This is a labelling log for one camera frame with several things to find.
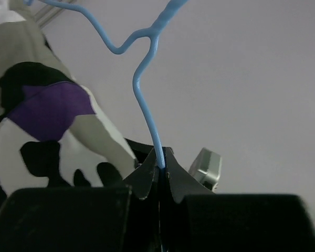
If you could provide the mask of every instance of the black object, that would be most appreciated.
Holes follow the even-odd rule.
[[[163,151],[164,170],[151,149],[109,188],[14,193],[0,214],[0,251],[315,252],[315,224],[298,196],[216,195]]]

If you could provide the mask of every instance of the blue cable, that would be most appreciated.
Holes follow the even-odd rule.
[[[30,6],[34,0],[24,0],[25,4]],[[159,43],[159,36],[162,30],[166,27],[172,17],[177,13],[177,11],[188,1],[188,0],[170,0],[167,4],[166,8],[163,12],[158,16],[157,20],[152,24],[151,27],[140,29],[133,32],[126,41],[120,46],[116,47],[109,37],[107,36],[106,32],[104,31],[103,27],[99,24],[97,19],[84,7],[76,4],[67,4],[61,3],[54,0],[39,0],[45,4],[52,5],[58,8],[69,9],[75,12],[82,13],[94,26],[98,34],[100,35],[101,39],[104,41],[107,48],[114,54],[123,54],[126,50],[136,41],[138,38],[148,37],[150,38],[150,48],[146,56],[143,58],[141,63],[139,64],[138,68],[135,70],[133,76],[133,92],[136,97],[136,100],[139,103],[139,106],[142,110],[143,116],[146,120],[147,126],[149,128],[150,134],[152,136],[153,145],[156,154],[156,162],[159,168],[165,168],[165,159],[164,154],[161,146],[160,137],[158,134],[158,130],[156,129],[154,119],[152,114],[148,108],[148,105],[142,95],[140,90],[140,78],[146,67],[154,58],[156,51],[158,49]]]

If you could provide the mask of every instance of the gray background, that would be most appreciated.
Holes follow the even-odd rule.
[[[167,4],[80,2],[116,45]],[[123,135],[151,143],[131,86],[149,40],[113,55],[70,11],[44,32]],[[223,156],[219,192],[295,193],[315,210],[315,0],[189,0],[163,32],[142,91],[181,165],[204,146]]]

